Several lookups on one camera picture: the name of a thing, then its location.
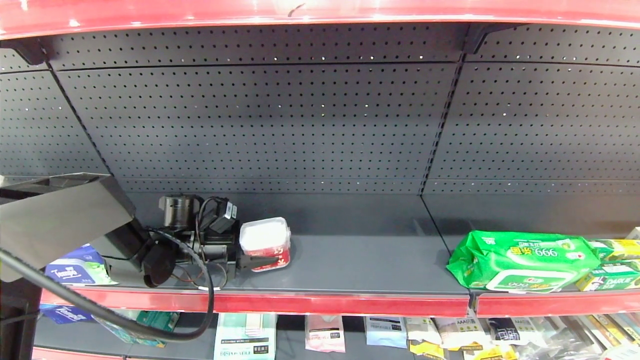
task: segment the cylindrical metal motor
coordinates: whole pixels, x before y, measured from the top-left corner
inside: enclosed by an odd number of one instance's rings
[[[165,195],[160,198],[164,210],[164,226],[173,230],[191,229],[194,224],[193,203],[195,195]]]

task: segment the white lid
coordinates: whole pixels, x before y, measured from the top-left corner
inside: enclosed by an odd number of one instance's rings
[[[246,222],[240,228],[240,246],[244,251],[288,247],[291,232],[282,218]]]

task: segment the pink package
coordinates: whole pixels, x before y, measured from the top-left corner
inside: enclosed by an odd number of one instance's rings
[[[342,316],[307,315],[305,349],[320,352],[346,352]]]

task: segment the gray metal cover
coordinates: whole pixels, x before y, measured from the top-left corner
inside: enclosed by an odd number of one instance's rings
[[[181,179],[190,191],[213,181],[230,191],[419,193],[454,68],[168,67],[68,71],[60,81],[128,190],[147,191],[131,179],[154,179],[149,191]],[[219,187],[230,179],[241,183]]]
[[[67,34],[56,70],[170,65],[457,61],[468,25],[214,26]]]
[[[467,61],[538,61],[640,66],[640,32],[530,24],[491,33]]]
[[[107,169],[48,71],[0,74],[0,174]]]
[[[466,63],[429,180],[638,180],[639,80],[623,67]]]

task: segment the green wet wipes package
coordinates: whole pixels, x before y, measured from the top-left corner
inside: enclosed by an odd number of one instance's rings
[[[599,264],[581,236],[472,231],[456,247],[447,269],[466,288],[549,293]]]

